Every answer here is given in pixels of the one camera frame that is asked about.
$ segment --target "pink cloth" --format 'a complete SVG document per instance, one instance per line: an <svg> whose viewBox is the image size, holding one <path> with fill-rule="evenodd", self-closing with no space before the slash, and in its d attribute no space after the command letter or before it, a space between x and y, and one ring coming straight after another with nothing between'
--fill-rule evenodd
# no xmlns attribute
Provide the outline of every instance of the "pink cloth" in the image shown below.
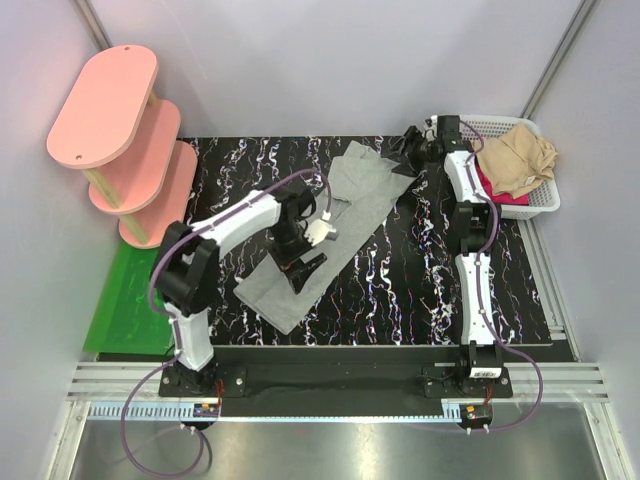
<svg viewBox="0 0 640 480"><path fill-rule="evenodd" d="M478 177L480 177L480 183L482 184L482 188L487 192L489 198L493 200L494 203L501 203L507 205L529 205L529 195L522 195L518 198L513 198L509 193L501 193L500 195L494 195L493 189L491 188L491 182L489 179L482 173L480 170L480 165L476 163L476 171L478 172Z"/></svg>

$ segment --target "white basket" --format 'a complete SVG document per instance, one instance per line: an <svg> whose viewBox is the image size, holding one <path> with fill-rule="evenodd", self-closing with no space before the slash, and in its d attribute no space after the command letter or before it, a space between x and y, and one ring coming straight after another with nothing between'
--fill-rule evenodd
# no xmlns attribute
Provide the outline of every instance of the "white basket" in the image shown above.
<svg viewBox="0 0 640 480"><path fill-rule="evenodd" d="M494 115L460 115L460 118L478 130L483 137L499 137L509 132L516 124L524 123L536 135L540 128L531 120L517 117L500 117ZM464 125L460 127L465 139L473 140L475 135ZM560 207L560 195L555 180L547 180L535 190L529 192L529 205L501 205L502 218L529 220L540 212L553 212Z"/></svg>

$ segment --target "black table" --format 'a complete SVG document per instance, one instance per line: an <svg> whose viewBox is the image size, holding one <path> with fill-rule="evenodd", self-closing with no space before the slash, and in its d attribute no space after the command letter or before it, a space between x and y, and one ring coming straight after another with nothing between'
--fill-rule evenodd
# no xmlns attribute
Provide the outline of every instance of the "black table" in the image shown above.
<svg viewBox="0 0 640 480"><path fill-rule="evenodd" d="M186 219L202 220L241 200L257 185L302 169L327 173L351 140L388 151L391 137L187 139L199 166ZM312 183L316 190L320 184ZM462 300L445 248L453 189L430 166L402 195L386 221L331 283L301 324L283 335L233 294L265 257L255 235L221 262L221 300L210 312L214 345L447 345L457 343ZM538 291L516 221L502 220L491 260L493 319L510 343L550 344Z"/></svg>

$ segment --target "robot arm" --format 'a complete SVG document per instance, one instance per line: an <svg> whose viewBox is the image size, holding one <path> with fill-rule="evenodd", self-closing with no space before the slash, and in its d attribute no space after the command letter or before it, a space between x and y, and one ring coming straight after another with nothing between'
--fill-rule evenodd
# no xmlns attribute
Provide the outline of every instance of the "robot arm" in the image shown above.
<svg viewBox="0 0 640 480"><path fill-rule="evenodd" d="M231 216L230 212L237 210L240 203L250 205ZM266 195L254 190L240 203L191 226L174 222L167 228L156 257L157 264L186 235L202 227L216 225L178 250L156 283L166 310L175 316L177 322L174 334L180 335L180 341L176 341L176 345L183 348L179 362L194 375L194 383L197 383L198 372L213 360L207 308L219 295L220 259L251 236L269 229L273 241L268 251L289 279L291 287L299 293L309 276L326 261L324 254L306 263L301 257L321 241L335 239L337 235L327 222L327 215L306 228L299 224L305 218L306 210L311 208L311 213L315 211L315 198L309 189L297 194L279 188Z"/></svg>
<svg viewBox="0 0 640 480"><path fill-rule="evenodd" d="M455 257L462 290L462 335L456 365L458 384L481 390L496 382L503 372L501 349L489 331L483 314L491 318L489 287L490 248L484 250L494 222L488 198L478 177L469 141L462 138L460 117L445 115L427 121L435 138L410 127L399 141L407 162L397 173L418 174L426 163L441 163L451 181L456 205L450 217L447 249Z"/></svg>

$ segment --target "metal frame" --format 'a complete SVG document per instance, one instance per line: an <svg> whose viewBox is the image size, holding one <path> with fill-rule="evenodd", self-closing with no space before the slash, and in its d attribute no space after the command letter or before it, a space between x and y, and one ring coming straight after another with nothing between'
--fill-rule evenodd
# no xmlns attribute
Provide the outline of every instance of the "metal frame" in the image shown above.
<svg viewBox="0 0 640 480"><path fill-rule="evenodd" d="M96 416L98 406L122 406L128 391L154 367L157 363L116 363L116 362L86 362L80 363L76 370L74 382L69 391L66 415L61 428L60 439L56 448L54 459L49 469L48 479L66 480L70 477L75 458L78 452L80 439L86 421ZM634 479L634 474L629 458L624 449L619 429L616 424L609 397L602 380L600 370L593 363L541 363L539 364L544 378L545 392L543 402L551 403L578 403L583 406L588 418L591 433L597 447L598 455L603 469L609 479ZM496 403L532 403L537 395L537 378L532 369L524 363L509 363L509 368L514 397L512 399L494 399ZM160 398L157 395L160 384L160 376L149 380L141 389L143 401L136 401L132 406L145 405L186 405L193 400L186 401L178 398ZM202 402L215 403L216 399L202 399ZM225 418L219 421L227 422L324 422L347 421L352 423L372 422L410 422L410 423L443 423L456 421L456 412L459 412L459 404L470 403L468 398L447 399L443 402L443 415L425 418L398 418L398 417L349 417L349 418ZM172 417L170 408L163 418L158 420L181 420Z"/></svg>
<svg viewBox="0 0 640 480"><path fill-rule="evenodd" d="M527 100L527 103L522 110L522 114L520 115L522 118L530 119L534 115L544 95L547 93L551 82L558 73L560 66L566 60L569 51L575 44L578 35L586 25L589 17L591 17L591 14L594 12L598 3L600 3L600 0L582 0L580 5L578 5L578 8L573 14L573 18L571 18L567 29L564 31L558 46L553 52L553 55L551 55L549 63L547 63L544 72L542 72L540 80L538 80L536 87L533 89L529 100Z"/></svg>
<svg viewBox="0 0 640 480"><path fill-rule="evenodd" d="M533 220L519 220L518 227L529 258L538 294L540 295L544 316L547 320L547 325L549 325L551 340L567 340L571 346L574 359L579 361L580 351L578 344L573 335L567 308L562 300L558 281L553 273L551 260L544 240L539 233L537 222L535 218Z"/></svg>
<svg viewBox="0 0 640 480"><path fill-rule="evenodd" d="M558 46L542 73L534 91L527 101L523 118L531 118L544 95L548 91L561 65L566 60L576 39L593 14L600 0L582 0L565 30ZM111 46L108 36L96 16L90 0L71 0L80 20L83 22L96 47L104 50ZM554 341L567 340L575 360L580 353L573 336L566 307L558 290L551 262L539 235L535 221L519 221L520 231L538 287L545 317ZM596 364L585 363L540 363L544 377L545 402L575 402L583 405L588 417L600 461L607 478L633 479L634 473L626 454L617 427L609 397ZM109 405L122 405L131 388L156 367L156 363L80 363L71 386L65 414L58 431L58 442L49 467L47 478L68 479L71 475L80 440L87 419L92 413L92 404L106 401ZM530 403L537 394L537 381L526 364L507 364L510 369L514 398L495 399L501 403ZM180 399L159 398L157 396L160 374L153 377L139 392L139 397L154 405L182 405ZM458 403L469 403L469 399L448 399L443 402L445 412L455 412ZM143 406L144 402L135 402ZM312 418L298 418L296 421L314 421ZM372 421L370 418L349 418L349 421ZM397 419L376 419L376 421L397 421Z"/></svg>

